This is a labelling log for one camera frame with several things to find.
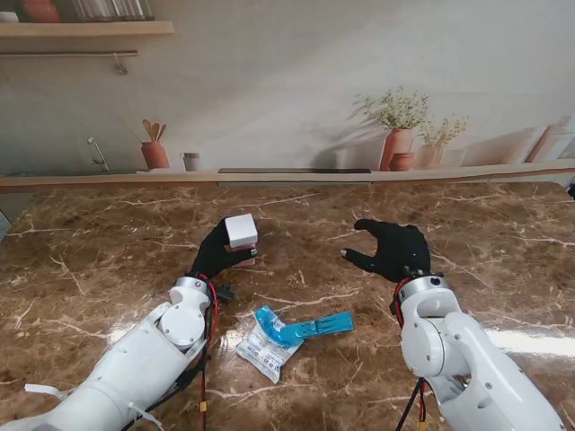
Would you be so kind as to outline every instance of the vase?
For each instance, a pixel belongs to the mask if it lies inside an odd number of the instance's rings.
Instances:
[[[169,168],[170,162],[165,150],[159,142],[143,142],[142,154],[146,159],[148,169]]]
[[[395,128],[385,139],[384,153],[379,164],[380,171],[389,171],[395,153],[409,153],[413,144],[413,130],[410,128]]]
[[[442,156],[442,147],[424,145],[415,157],[415,169],[435,169],[439,167]]]
[[[395,153],[389,162],[389,170],[393,172],[408,171],[413,166],[415,153]]]
[[[49,0],[22,0],[22,6],[32,22],[44,24],[60,22],[58,9]]]

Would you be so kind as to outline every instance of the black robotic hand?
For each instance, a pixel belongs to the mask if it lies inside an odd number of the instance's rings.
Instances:
[[[227,251],[225,246],[229,243],[226,220],[223,218],[201,242],[198,256],[196,256],[188,275],[203,274],[208,278],[213,278],[224,269],[258,255],[257,249]]]
[[[375,272],[389,281],[399,283],[410,272],[421,270],[429,273],[431,261],[428,244],[420,230],[409,224],[401,227],[395,223],[361,219],[353,227],[368,231],[377,238],[377,251],[374,257],[366,256],[352,249],[340,250],[341,256],[356,267],[367,272]]]

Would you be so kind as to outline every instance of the white box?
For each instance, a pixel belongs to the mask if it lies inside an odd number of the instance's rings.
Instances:
[[[255,244],[258,241],[258,231],[255,228],[251,214],[237,215],[226,219],[227,236],[230,247],[242,247]]]

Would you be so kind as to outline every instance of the brown marble surface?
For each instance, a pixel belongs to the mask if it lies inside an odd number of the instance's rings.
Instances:
[[[252,212],[260,257],[219,278],[237,300],[223,307],[208,366],[208,429],[395,428],[415,378],[387,310],[394,286],[338,253],[375,248],[351,228],[360,217],[416,224],[462,307],[573,427],[574,210],[559,186],[528,183],[40,194],[0,243],[0,423],[54,407],[23,385],[76,387],[110,343],[168,300],[221,217]],[[274,385],[234,353],[264,304],[287,322],[351,310],[356,329],[307,340]],[[429,429],[448,429],[427,400]],[[198,403],[194,383],[154,414],[165,429],[199,429]]]

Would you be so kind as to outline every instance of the plastic bag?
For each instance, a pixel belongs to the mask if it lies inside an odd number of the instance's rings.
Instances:
[[[276,330],[283,328],[285,323],[273,313],[273,326]],[[301,340],[293,347],[282,347],[270,337],[257,323],[252,332],[235,348],[235,353],[243,359],[250,361],[274,383],[279,382],[281,366],[296,353],[304,341]]]

